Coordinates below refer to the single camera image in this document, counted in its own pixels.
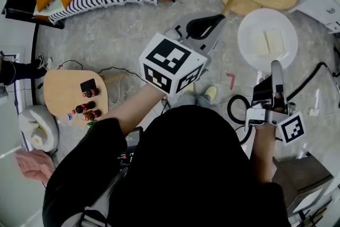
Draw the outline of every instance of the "drawer handle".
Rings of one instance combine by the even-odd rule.
[[[329,10],[326,10],[328,13],[332,14],[332,13],[335,13],[335,9],[334,8],[331,8]]]

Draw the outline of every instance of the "tile floor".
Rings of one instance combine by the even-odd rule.
[[[157,6],[135,5],[115,6],[100,9],[66,19],[63,30],[40,26],[36,52],[42,52],[46,57],[51,56],[54,68],[68,59],[81,62],[86,70],[98,72],[112,65],[121,68],[138,70],[138,57],[146,47],[155,32],[163,32],[170,27],[182,14],[209,10],[222,10],[221,0],[176,0],[172,2],[159,1]],[[319,22],[300,13],[285,15],[295,26],[299,39],[299,49],[293,63],[284,71],[287,92],[290,94],[305,79],[316,64],[326,62],[332,71],[337,71],[334,60],[334,37]],[[220,41],[211,54],[209,71],[196,84],[197,91],[202,91],[210,84],[218,87],[216,103],[227,101],[233,94],[252,96],[252,88],[256,84],[257,72],[241,56],[237,46],[237,30],[242,16],[230,13]],[[76,63],[65,64],[63,69],[80,69]],[[230,90],[231,80],[225,73],[236,76],[235,86]],[[110,76],[119,73],[114,69],[103,72]],[[118,97],[118,82],[110,82],[107,86],[109,97],[116,101]],[[121,81],[120,103],[129,98],[141,86],[142,82],[136,77],[125,77]],[[315,105],[316,90],[320,89],[320,115],[309,116],[309,108]],[[43,89],[37,91],[38,100],[44,103]],[[173,103],[176,98],[169,98]],[[308,149],[322,162],[327,150],[340,143],[339,124],[340,96],[329,79],[326,71],[321,69],[317,76],[298,94],[294,101],[297,111],[304,113],[307,135],[294,144],[284,147],[281,142],[276,145],[276,157],[282,158],[296,155],[305,142]],[[226,113],[227,104],[221,105]],[[161,105],[155,107],[160,113]],[[235,103],[233,110],[239,118],[244,118],[244,106]],[[146,127],[155,113],[150,112],[143,121]],[[237,124],[230,121],[235,128]],[[86,133],[86,129],[60,124],[60,144],[57,159],[60,161],[75,147]],[[246,153],[250,153],[250,140],[246,143]]]

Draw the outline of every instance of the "black shirt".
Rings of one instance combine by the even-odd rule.
[[[116,119],[97,122],[61,162],[45,193],[45,227],[91,206],[119,171],[126,141]],[[156,118],[109,203],[108,222],[290,226],[282,189],[259,185],[230,124],[199,106]]]

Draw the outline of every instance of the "pink cloth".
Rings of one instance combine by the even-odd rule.
[[[26,178],[42,181],[47,184],[54,171],[52,159],[42,150],[32,150],[25,152],[18,150],[15,152],[16,161],[22,174]]]

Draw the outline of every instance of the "white cube with markers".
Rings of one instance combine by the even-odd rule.
[[[147,82],[174,96],[199,79],[207,58],[157,33],[140,55],[139,62]]]

